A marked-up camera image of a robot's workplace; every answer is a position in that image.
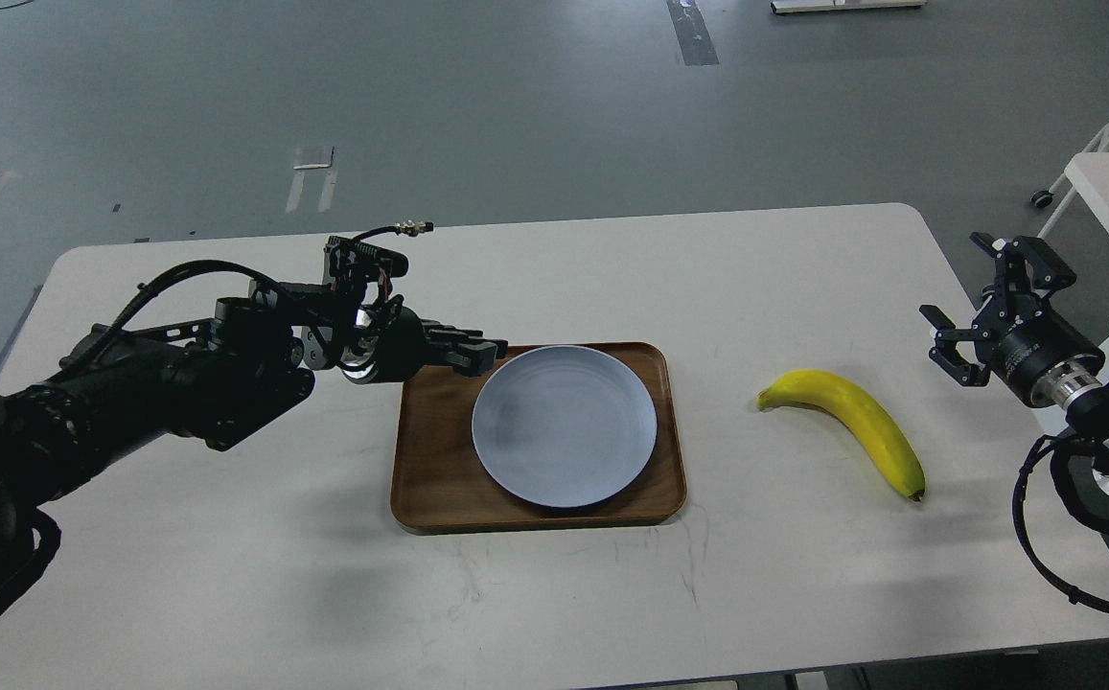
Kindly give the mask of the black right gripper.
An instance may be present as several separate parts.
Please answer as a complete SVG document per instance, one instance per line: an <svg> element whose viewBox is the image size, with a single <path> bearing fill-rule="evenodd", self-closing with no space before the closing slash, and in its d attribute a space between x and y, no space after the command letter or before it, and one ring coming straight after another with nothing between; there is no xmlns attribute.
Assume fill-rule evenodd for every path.
<svg viewBox="0 0 1109 690"><path fill-rule="evenodd" d="M971 232L970 241L995 262L995 280L980 292L981 306L998 293L1050 300L1078 280L1061 255L1042 239L1006 240ZM980 310L969 328L959 328L939 306L920 305L919 314L934 328L928 357L952 380L962 387L986 387L993 373L1030 409L1054 405L1051 386L1041 380L1049 371L1075 363L1089 375L1097 375L1105 363L1105 354L1093 341L1052 310L1040 310L1031 319L1018 323L1000 319L996 311ZM959 342L976 342L980 363L962 356Z"/></svg>

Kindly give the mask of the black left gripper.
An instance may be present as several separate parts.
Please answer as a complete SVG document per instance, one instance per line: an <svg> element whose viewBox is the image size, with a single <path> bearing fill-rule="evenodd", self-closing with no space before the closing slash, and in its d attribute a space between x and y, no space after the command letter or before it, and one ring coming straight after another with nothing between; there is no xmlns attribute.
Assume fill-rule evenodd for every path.
<svg viewBox="0 0 1109 690"><path fill-rule="evenodd" d="M358 310L354 326L360 331L347 346L338 371L355 384L410 380L424 366L446 367L462 377L480 377L507 357L509 341L488 339L481 331L454 326L423 326L415 311L401 306L387 323L384 310Z"/></svg>

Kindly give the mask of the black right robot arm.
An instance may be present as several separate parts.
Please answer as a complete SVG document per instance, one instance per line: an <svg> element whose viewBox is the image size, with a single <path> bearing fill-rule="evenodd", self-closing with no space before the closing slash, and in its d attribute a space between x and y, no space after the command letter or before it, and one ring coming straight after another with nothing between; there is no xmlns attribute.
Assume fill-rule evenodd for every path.
<svg viewBox="0 0 1109 690"><path fill-rule="evenodd" d="M970 239L991 258L995 280L965 327L936 306L919 307L935 332L928 357L962 387L983 387L997 377L1026 407L1062 410L1064 460L1089 459L1095 485L1109 501L1109 383L1098 378L1106 357L1051 306L1057 291L1072 286L1075 272L1041 239L1001 241L983 232ZM1076 496L1066 461L1057 481L1068 511L1109 534L1109 520Z"/></svg>

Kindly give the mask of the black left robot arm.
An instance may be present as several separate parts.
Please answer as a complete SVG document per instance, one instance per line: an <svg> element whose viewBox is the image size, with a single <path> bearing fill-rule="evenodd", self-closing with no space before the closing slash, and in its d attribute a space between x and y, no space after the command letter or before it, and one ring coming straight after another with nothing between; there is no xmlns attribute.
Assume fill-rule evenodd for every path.
<svg viewBox="0 0 1109 690"><path fill-rule="evenodd" d="M427 367L480 377L507 342L424 319L393 291L408 258L380 230L323 245L323 275L286 283L242 264L189 261L139 285L55 374L0 396L0 616L58 554L41 510L164 435L226 451L312 395L314 373L356 384Z"/></svg>

